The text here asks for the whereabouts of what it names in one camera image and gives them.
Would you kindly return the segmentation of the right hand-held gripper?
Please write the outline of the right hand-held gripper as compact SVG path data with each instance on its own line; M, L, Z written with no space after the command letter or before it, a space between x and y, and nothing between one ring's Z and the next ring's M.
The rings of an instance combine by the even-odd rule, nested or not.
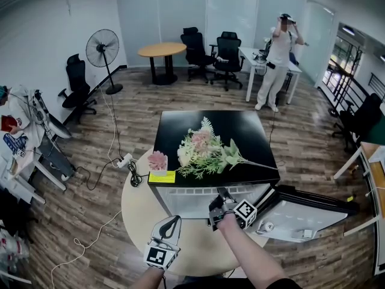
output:
M241 229L247 229L256 220L257 209L247 200L236 202L225 187L217 188L218 196L209 205L209 224L213 231L217 230L227 214L234 214Z

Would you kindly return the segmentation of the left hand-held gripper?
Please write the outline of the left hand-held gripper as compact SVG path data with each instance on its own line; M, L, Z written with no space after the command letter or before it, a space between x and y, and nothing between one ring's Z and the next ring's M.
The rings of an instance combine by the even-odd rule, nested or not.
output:
M177 258L182 219L179 215L158 222L144 250L143 260L149 267L167 270Z

